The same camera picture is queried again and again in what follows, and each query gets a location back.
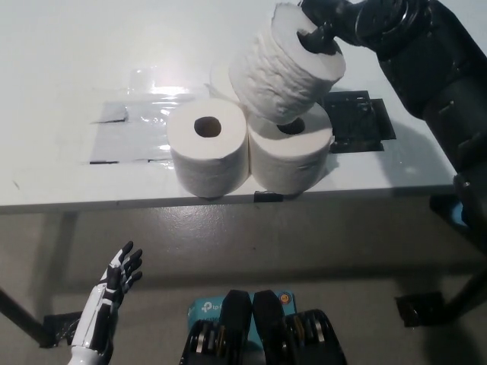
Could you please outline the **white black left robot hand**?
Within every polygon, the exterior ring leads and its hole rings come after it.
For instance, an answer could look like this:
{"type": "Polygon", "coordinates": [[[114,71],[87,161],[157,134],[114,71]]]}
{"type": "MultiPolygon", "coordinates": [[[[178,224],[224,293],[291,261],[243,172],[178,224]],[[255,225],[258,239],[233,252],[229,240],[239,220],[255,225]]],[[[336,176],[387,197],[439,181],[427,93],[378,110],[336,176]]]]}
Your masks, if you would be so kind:
{"type": "Polygon", "coordinates": [[[112,258],[93,287],[79,319],[72,346],[104,353],[113,343],[118,310],[133,284],[142,278],[142,250],[128,242],[112,258]]]}

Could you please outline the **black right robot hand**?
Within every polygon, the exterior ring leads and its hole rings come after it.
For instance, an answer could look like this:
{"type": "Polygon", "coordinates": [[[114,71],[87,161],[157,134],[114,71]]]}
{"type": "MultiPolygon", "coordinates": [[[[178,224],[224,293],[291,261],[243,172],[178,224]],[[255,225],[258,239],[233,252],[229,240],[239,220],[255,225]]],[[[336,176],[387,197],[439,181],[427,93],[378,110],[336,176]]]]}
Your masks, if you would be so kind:
{"type": "Polygon", "coordinates": [[[353,46],[361,45],[355,28],[362,5],[350,1],[304,0],[300,6],[317,26],[310,33],[298,32],[298,39],[308,52],[332,55],[334,51],[330,44],[335,37],[353,46]]]}

